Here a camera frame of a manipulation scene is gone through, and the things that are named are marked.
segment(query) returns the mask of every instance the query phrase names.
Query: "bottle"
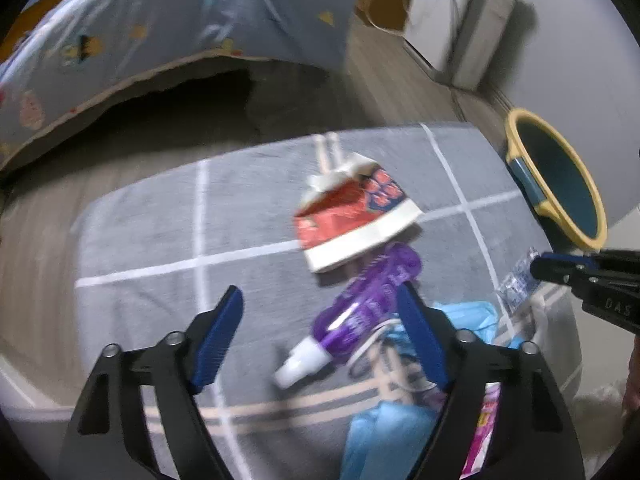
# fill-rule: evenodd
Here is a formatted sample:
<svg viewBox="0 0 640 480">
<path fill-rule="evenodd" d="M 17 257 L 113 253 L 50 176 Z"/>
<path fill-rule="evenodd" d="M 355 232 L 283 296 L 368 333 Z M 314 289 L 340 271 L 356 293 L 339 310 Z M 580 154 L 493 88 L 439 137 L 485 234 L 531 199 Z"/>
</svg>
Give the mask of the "bottle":
<svg viewBox="0 0 640 480">
<path fill-rule="evenodd" d="M 289 388 L 319 372 L 331 361 L 345 362 L 380 322 L 396 311 L 396 290 L 422 269 L 420 256 L 408 245 L 389 244 L 315 319 L 311 335 L 289 353 L 274 374 L 275 383 Z"/>
</svg>

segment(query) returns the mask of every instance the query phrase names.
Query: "bottle cap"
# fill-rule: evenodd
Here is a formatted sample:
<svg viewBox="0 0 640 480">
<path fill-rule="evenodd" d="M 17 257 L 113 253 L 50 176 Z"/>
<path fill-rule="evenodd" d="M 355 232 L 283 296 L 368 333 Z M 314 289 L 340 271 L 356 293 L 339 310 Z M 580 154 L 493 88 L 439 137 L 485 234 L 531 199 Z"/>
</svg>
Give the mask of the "bottle cap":
<svg viewBox="0 0 640 480">
<path fill-rule="evenodd" d="M 274 373 L 273 379 L 280 388 L 289 388 L 303 377 L 319 372 L 331 360 L 331 354 L 318 341 L 308 336 L 293 347 L 289 358 Z"/>
</svg>

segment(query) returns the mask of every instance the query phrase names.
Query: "gray tablecloth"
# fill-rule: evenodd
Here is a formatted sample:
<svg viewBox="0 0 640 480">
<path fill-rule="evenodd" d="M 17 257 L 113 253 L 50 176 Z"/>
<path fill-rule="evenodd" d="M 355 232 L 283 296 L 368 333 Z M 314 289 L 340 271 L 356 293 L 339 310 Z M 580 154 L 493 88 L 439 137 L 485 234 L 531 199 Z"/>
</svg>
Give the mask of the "gray tablecloth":
<svg viewBox="0 0 640 480">
<path fill-rule="evenodd" d="M 380 399 L 411 402 L 380 361 L 356 381 L 343 368 L 283 392 L 273 371 L 357 266 L 311 274 L 292 215 L 319 171 L 359 152 L 377 160 L 424 215 L 401 238 L 420 254 L 427 303 L 486 300 L 529 246 L 549 250 L 505 165 L 474 127 L 434 124 L 355 130 L 228 153 L 117 190 L 79 218 L 78 330 L 87 372 L 100 349 L 155 344 L 184 329 L 235 284 L 244 319 L 216 383 L 198 398 L 238 480 L 336 479 L 350 417 Z M 543 344 L 559 384 L 574 392 L 580 347 L 570 302 L 550 301 Z M 500 320 L 497 343 L 531 337 L 528 309 Z M 390 360 L 392 366 L 399 360 Z M 162 468 L 175 474 L 154 400 L 149 427 Z"/>
</svg>

